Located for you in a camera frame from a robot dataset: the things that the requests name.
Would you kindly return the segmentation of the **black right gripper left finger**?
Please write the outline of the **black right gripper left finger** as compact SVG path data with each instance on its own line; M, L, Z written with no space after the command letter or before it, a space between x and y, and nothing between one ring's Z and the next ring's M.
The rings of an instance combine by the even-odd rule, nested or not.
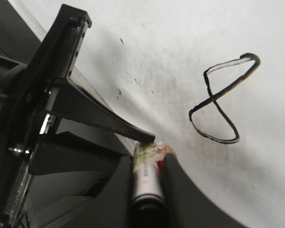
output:
M152 143L155 140L154 134L125 121L64 79L57 79L53 83L46 111L54 116L102 128L139 142Z

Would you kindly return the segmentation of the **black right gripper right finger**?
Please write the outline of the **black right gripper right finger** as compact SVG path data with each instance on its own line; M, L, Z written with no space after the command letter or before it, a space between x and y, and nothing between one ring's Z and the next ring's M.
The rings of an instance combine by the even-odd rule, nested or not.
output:
M191 181L175 155L163 161L162 183L170 228L244 228L215 205Z

